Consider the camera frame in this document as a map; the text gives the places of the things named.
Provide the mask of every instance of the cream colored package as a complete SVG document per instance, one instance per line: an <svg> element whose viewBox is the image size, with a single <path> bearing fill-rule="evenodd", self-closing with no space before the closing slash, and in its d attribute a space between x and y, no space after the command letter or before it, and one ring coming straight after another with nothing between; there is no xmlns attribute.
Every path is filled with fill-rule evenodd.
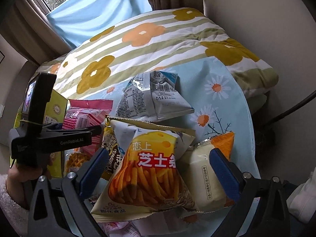
<svg viewBox="0 0 316 237"><path fill-rule="evenodd" d="M226 194L209 162L210 151L219 148L229 160L234 133L209 138L188 149L177 162L181 177L187 185L200 212L212 212L225 207Z"/></svg>
<svg viewBox="0 0 316 237"><path fill-rule="evenodd" d="M126 148L126 153L91 211L94 219L100 223L129 221L176 207L196 211L195 202L175 165L175 147L187 143L187 147L183 146L186 150L194 137L171 127L150 130L131 122L111 119L117 142ZM130 133L130 129L133 136L121 134Z"/></svg>

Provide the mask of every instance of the pink snack package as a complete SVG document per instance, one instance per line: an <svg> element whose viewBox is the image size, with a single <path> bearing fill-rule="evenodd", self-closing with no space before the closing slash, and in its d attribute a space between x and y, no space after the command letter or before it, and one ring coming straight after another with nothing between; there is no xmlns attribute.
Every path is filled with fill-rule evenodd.
<svg viewBox="0 0 316 237"><path fill-rule="evenodd" d="M112 100L69 100L70 107L66 112L63 129L76 129L100 125L111 112ZM91 156L97 151L102 135L92 137L92 144L81 150Z"/></svg>
<svg viewBox="0 0 316 237"><path fill-rule="evenodd" d="M132 222L98 223L98 225L110 237L141 237Z"/></svg>

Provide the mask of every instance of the human hand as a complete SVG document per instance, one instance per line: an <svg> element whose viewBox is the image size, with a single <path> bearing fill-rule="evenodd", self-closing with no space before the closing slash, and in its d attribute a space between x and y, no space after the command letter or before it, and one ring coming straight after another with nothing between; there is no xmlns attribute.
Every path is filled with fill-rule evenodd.
<svg viewBox="0 0 316 237"><path fill-rule="evenodd" d="M49 160L48 165L53 165L51 160ZM7 192L10 195L11 199L15 201L15 203L19 204L21 207L25 208L26 203L24 199L24 190L22 183L28 180L35 180L41 175L41 167L33 168L15 163L8 171L8 178L6 183ZM44 176L46 176L48 179L52 178L48 170L46 170Z"/></svg>

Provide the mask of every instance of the black cable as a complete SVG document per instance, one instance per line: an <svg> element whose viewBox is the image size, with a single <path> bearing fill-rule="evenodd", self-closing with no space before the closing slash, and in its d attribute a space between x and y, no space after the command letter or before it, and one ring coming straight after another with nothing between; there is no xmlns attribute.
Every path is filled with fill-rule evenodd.
<svg viewBox="0 0 316 237"><path fill-rule="evenodd" d="M292 108L290 108L289 110L281 113L280 115L270 119L267 123L263 124L262 126L260 126L260 128L264 129L276 122L278 122L279 120L287 117L288 115L292 114L293 112L297 111L298 109L300 109L301 107L305 106L307 103L309 103L311 100L316 98L316 90L314 92L312 92L308 97L306 97L304 100L302 100L301 102L299 102L298 104L294 105Z"/></svg>

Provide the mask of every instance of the blue curtain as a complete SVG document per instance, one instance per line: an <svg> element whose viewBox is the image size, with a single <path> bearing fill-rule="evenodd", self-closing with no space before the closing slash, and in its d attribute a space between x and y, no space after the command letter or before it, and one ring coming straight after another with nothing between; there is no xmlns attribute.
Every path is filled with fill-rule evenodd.
<svg viewBox="0 0 316 237"><path fill-rule="evenodd" d="M148 0L67 0L47 18L72 47L115 24L152 11Z"/></svg>

